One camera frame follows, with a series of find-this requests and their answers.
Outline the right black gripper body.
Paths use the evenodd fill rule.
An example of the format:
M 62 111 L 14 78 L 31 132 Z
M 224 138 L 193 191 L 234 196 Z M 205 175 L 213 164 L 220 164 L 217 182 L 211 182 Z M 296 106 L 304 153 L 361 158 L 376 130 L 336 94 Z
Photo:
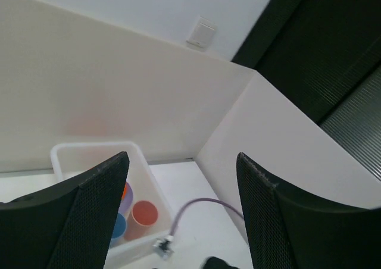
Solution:
M 231 266 L 223 259 L 209 257 L 204 262 L 204 269 L 238 269 L 238 267 Z

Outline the pink plastic cup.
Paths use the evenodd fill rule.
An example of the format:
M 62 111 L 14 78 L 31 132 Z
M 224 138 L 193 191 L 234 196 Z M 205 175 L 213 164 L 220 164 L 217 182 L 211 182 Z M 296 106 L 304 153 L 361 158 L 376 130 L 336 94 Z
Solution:
M 150 201 L 137 201 L 127 218 L 124 239 L 127 241 L 141 238 L 158 220 L 157 207 Z

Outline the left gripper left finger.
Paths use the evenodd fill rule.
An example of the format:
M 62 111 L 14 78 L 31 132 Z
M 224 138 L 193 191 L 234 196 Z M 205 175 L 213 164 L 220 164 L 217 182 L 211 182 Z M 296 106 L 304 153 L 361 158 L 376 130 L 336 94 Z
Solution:
M 1 204 L 1 268 L 103 268 L 129 169 L 120 152 Z

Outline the blue plastic cup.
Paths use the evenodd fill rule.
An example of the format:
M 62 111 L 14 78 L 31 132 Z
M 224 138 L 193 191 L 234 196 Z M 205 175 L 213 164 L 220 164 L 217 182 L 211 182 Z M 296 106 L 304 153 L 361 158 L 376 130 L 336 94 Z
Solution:
M 115 242 L 119 240 L 124 235 L 126 229 L 127 229 L 126 219 L 122 214 L 118 213 L 117 218 L 115 220 L 114 230 L 111 236 L 111 241 Z

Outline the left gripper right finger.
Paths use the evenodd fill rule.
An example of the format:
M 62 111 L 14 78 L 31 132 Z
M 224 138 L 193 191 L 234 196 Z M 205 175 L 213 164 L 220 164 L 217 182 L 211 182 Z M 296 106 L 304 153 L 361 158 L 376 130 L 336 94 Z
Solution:
M 236 177 L 254 268 L 380 268 L 380 209 L 307 192 L 243 152 Z

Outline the purple plastic plate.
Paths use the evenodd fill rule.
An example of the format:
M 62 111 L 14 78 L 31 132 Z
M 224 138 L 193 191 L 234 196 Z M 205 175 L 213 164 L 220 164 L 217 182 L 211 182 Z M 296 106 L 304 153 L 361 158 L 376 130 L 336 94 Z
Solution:
M 133 190 L 128 182 L 126 182 L 127 185 L 127 192 L 123 200 L 121 200 L 118 212 L 122 214 L 123 216 L 127 217 L 129 215 L 129 212 L 131 210 L 131 207 L 133 205 Z

